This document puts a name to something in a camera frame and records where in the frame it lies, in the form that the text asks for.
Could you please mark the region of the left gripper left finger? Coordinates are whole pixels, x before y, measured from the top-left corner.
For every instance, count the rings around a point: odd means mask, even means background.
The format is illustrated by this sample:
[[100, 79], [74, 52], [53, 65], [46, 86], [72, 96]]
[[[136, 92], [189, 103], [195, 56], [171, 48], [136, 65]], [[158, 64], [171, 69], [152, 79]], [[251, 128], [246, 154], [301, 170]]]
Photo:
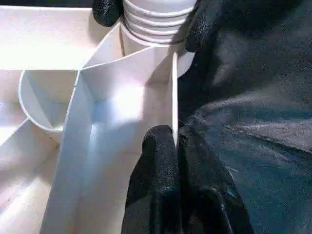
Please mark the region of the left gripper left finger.
[[180, 176], [172, 129], [151, 128], [129, 180], [121, 232], [179, 234]]

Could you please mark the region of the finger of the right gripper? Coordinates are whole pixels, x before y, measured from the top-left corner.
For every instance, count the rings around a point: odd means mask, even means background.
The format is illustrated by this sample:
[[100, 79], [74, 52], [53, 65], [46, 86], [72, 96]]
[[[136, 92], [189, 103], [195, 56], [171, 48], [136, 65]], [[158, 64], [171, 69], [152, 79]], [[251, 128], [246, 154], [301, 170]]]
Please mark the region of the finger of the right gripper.
[[200, 0], [186, 36], [187, 51], [196, 52], [216, 35], [226, 21], [227, 0]]
[[111, 27], [123, 14], [123, 0], [94, 0], [92, 13], [98, 24]]

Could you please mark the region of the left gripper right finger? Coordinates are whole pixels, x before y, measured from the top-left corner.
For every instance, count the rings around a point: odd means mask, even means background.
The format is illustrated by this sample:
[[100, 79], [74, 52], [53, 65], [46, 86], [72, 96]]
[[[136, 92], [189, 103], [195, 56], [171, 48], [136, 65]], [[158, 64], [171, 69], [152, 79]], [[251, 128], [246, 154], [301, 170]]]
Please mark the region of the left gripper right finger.
[[193, 128], [179, 131], [182, 227], [186, 234], [253, 234], [234, 180]]

